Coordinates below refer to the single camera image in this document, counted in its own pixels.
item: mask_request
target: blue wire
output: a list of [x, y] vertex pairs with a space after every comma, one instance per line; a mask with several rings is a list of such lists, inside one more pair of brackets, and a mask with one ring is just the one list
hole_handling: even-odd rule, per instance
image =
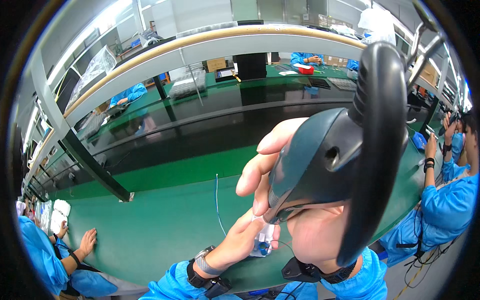
[[218, 216], [218, 222], [220, 223], [220, 227], [222, 228], [223, 234], [227, 236], [225, 233], [225, 229], [223, 229], [222, 219], [220, 218], [220, 213], [218, 212], [218, 174], [215, 175], [215, 186], [213, 191], [213, 198], [215, 200], [216, 205], [216, 215]]

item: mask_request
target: blue uniform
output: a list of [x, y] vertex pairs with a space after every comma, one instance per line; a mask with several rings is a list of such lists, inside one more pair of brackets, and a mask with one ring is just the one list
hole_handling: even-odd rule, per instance
[[358, 71], [359, 70], [359, 62], [356, 60], [348, 60], [347, 68]]
[[[53, 294], [67, 288], [67, 282], [80, 294], [86, 297], [101, 297], [117, 291], [117, 287], [96, 272], [75, 270], [70, 276], [55, 255], [53, 245], [48, 236], [25, 216], [18, 217], [24, 245], [32, 261], [32, 265], [44, 286]], [[62, 258], [68, 257], [68, 247], [61, 239], [56, 243]]]
[[[313, 53], [304, 53], [304, 52], [293, 52], [292, 55], [290, 56], [290, 64], [294, 65], [296, 63], [299, 63], [299, 64], [304, 65], [306, 63], [303, 61], [303, 59], [307, 59], [307, 58], [315, 56], [315, 55], [322, 59], [322, 64], [325, 64], [323, 54], [313, 54]], [[308, 64], [309, 65], [318, 65], [318, 63], [316, 63], [316, 62], [310, 62]]]
[[125, 91], [119, 93], [118, 95], [113, 96], [112, 100], [110, 101], [110, 106], [116, 105], [117, 102], [119, 102], [124, 98], [127, 98], [128, 99], [127, 103], [130, 103], [135, 99], [138, 99], [141, 95], [146, 94], [146, 92], [147, 92], [147, 89], [145, 88], [144, 84], [136, 84], [126, 89]]
[[[470, 165], [459, 167], [453, 162], [444, 163], [444, 181], [448, 182]], [[412, 210], [397, 226], [379, 239], [388, 253], [389, 267], [409, 258], [417, 252], [412, 248], [397, 248], [397, 244], [414, 244], [423, 230], [422, 251], [430, 251], [437, 245], [445, 244], [465, 231], [475, 208], [478, 189], [478, 174], [453, 181], [438, 191], [433, 185], [427, 186], [421, 195], [421, 209]]]
[[[386, 265], [378, 260], [378, 256], [372, 250], [365, 248], [362, 252], [363, 264], [360, 271], [350, 279], [337, 284], [329, 284], [322, 279], [325, 288], [334, 294], [338, 300], [383, 300], [387, 296], [387, 286], [384, 281]], [[143, 295], [140, 300], [158, 299], [200, 299], [206, 300], [205, 288], [195, 288], [187, 281], [188, 261], [174, 264], [165, 272], [160, 281], [152, 281], [148, 284], [150, 291]], [[287, 284], [282, 290], [290, 293], [300, 282], [294, 281]], [[301, 285], [292, 294], [297, 299], [318, 300], [317, 286], [314, 283]], [[286, 299], [287, 294], [280, 294], [277, 300]], [[240, 299], [233, 294], [225, 294], [214, 298], [216, 300]]]
[[463, 149], [463, 133], [455, 133], [452, 136], [452, 157], [453, 162], [457, 163], [458, 159], [460, 158], [460, 154], [462, 154]]

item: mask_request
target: black handheld scanner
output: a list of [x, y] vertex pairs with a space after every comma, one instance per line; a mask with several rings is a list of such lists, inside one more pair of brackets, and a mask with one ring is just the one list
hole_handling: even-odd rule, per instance
[[286, 221], [296, 209], [350, 201], [339, 266], [350, 265], [368, 244], [394, 185], [408, 141], [404, 64], [393, 45], [369, 45], [360, 59], [353, 107], [306, 120], [269, 175], [264, 220], [270, 224]]
[[[460, 116], [460, 113], [457, 112], [454, 112], [450, 115], [450, 123], [449, 124], [452, 124], [453, 122], [457, 121], [457, 120], [460, 120], [461, 116]], [[439, 136], [442, 136], [444, 133], [445, 133], [445, 128], [442, 127], [440, 128], [440, 130], [438, 131], [438, 135]]]

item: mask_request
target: hand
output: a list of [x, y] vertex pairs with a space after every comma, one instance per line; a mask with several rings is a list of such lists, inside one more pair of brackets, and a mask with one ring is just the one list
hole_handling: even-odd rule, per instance
[[[263, 219], [252, 221], [252, 209], [249, 209], [230, 228], [223, 242], [205, 256], [206, 262], [212, 268], [224, 270], [246, 258], [253, 250], [255, 236], [264, 228], [265, 224]], [[277, 240], [279, 236], [280, 226], [276, 225], [273, 238]], [[277, 248], [278, 242], [272, 242], [272, 247]], [[193, 269], [203, 278], [216, 277], [200, 271], [197, 264], [193, 264]]]
[[450, 116], [451, 115], [452, 114], [450, 112], [447, 112], [447, 115], [445, 116], [445, 118], [443, 120], [443, 126], [445, 128], [444, 138], [445, 138], [445, 144], [446, 145], [451, 145], [452, 144], [452, 136], [455, 133], [456, 124], [458, 122], [457, 120], [455, 120], [452, 124], [450, 124]]
[[318, 57], [318, 55], [315, 55], [315, 56], [312, 56], [312, 57], [309, 57], [307, 58], [307, 63], [309, 62], [316, 62], [318, 64], [321, 64], [322, 63], [322, 59]]
[[[259, 143], [256, 157], [243, 169], [237, 184], [237, 195], [255, 192], [253, 212], [256, 216], [268, 210], [268, 173], [283, 146], [307, 118], [290, 119], [279, 123]], [[336, 271], [336, 258], [345, 231], [349, 205], [304, 209], [292, 213], [287, 222], [293, 238], [295, 256], [306, 264], [314, 264], [324, 273]]]
[[276, 125], [258, 144], [257, 156], [243, 168], [237, 183], [237, 195], [245, 197], [255, 192], [252, 209], [256, 216], [262, 216], [268, 210], [268, 173], [273, 168], [280, 150], [307, 119], [290, 119]]
[[437, 141], [435, 139], [435, 134], [430, 133], [430, 138], [427, 141], [425, 146], [425, 158], [435, 158], [437, 153]]
[[67, 221], [62, 221], [60, 224], [60, 232], [57, 234], [57, 237], [59, 237], [60, 239], [63, 239], [65, 233], [67, 233], [68, 226], [65, 226], [65, 223], [67, 223]]
[[83, 254], [83, 257], [86, 257], [93, 250], [93, 245], [96, 243], [96, 229], [92, 228], [84, 234], [82, 241], [80, 242], [80, 247], [77, 251], [80, 251]]
[[117, 105], [125, 104], [125, 103], [127, 103], [127, 101], [128, 101], [128, 98], [121, 99], [117, 102]]

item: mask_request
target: red wire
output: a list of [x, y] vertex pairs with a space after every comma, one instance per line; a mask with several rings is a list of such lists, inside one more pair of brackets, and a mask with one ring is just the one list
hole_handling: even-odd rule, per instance
[[281, 249], [285, 246], [287, 246], [288, 244], [290, 244], [292, 241], [289, 241], [288, 243], [285, 243], [282, 247], [278, 247], [278, 248], [272, 248], [271, 250], [278, 250], [278, 249]]

